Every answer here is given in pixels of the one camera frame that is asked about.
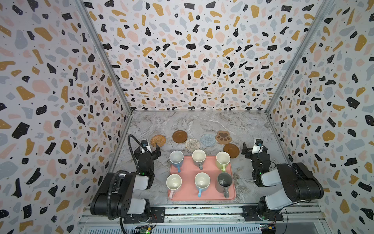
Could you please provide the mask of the light green mug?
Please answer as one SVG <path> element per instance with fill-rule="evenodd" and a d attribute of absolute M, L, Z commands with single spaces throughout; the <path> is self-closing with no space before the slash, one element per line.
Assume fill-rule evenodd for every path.
<path fill-rule="evenodd" d="M 227 152 L 219 152 L 216 155 L 216 167 L 223 172 L 227 171 L 230 164 L 230 155 Z"/>

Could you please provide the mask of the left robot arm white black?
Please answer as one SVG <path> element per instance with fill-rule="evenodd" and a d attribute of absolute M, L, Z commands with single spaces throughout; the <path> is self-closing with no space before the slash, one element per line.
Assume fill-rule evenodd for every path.
<path fill-rule="evenodd" d="M 108 173 L 90 204 L 92 215 L 106 216 L 109 220 L 122 218 L 123 223 L 146 223 L 157 217 L 152 213 L 148 199 L 135 198 L 136 190 L 150 189 L 154 178 L 154 160 L 161 156 L 159 146 L 155 151 L 138 155 L 138 172 L 117 171 Z"/>

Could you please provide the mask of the brown paw shaped coaster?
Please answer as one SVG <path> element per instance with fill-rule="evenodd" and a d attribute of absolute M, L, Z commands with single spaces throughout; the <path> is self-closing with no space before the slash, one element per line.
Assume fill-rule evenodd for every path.
<path fill-rule="evenodd" d="M 219 144 L 222 145 L 226 145 L 232 142 L 232 137 L 230 136 L 230 132 L 228 131 L 218 131 L 215 139 Z"/>

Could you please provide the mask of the woven rattan coaster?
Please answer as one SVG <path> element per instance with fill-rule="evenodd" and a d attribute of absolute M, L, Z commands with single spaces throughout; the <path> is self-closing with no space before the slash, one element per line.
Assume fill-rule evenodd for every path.
<path fill-rule="evenodd" d="M 151 145 L 153 147 L 162 147 L 166 144 L 166 137 L 164 135 L 155 135 L 151 138 Z"/>

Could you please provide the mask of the blue grey woven coaster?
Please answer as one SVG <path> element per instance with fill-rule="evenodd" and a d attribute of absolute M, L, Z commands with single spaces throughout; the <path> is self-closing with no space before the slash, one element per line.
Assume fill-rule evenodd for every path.
<path fill-rule="evenodd" d="M 207 146 L 207 147 L 214 146 L 216 143 L 215 136 L 212 134 L 202 135 L 200 141 L 204 146 Z"/>

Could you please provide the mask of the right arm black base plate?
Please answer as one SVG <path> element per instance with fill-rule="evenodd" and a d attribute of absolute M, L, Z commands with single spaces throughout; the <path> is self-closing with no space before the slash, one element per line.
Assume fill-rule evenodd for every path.
<path fill-rule="evenodd" d="M 243 206 L 242 216 L 245 221 L 283 221 L 281 210 L 269 210 L 262 206 Z"/>

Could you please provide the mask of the beige braided round coaster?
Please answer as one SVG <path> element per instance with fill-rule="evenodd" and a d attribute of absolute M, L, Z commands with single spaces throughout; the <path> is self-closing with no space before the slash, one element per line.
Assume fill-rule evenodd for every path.
<path fill-rule="evenodd" d="M 200 142 L 195 138 L 191 138 L 185 142 L 185 146 L 188 151 L 193 152 L 200 149 Z"/>

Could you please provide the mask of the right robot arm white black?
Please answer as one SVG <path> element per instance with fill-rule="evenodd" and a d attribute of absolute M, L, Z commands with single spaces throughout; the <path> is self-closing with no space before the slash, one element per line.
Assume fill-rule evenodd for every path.
<path fill-rule="evenodd" d="M 323 198 L 322 185 L 303 163 L 280 163 L 271 168 L 270 154 L 261 139 L 255 139 L 253 147 L 243 143 L 242 154 L 251 160 L 253 181 L 258 187 L 282 186 L 277 192 L 260 198 L 255 209 L 259 219 L 268 221 L 285 207 Z"/>

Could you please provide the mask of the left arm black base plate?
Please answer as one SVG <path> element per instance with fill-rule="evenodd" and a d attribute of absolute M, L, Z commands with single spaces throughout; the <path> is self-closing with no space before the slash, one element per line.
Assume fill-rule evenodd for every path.
<path fill-rule="evenodd" d="M 129 214 L 123 218 L 124 224 L 146 225 L 150 223 L 163 223 L 165 219 L 165 207 L 146 206 L 142 214 Z"/>

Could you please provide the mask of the dark brown wooden coaster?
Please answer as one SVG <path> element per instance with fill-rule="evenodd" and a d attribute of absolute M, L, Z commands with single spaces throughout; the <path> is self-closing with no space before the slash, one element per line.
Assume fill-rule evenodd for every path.
<path fill-rule="evenodd" d="M 183 130 L 177 130 L 173 133 L 172 139 L 176 143 L 184 143 L 188 139 L 188 135 L 185 131 Z"/>

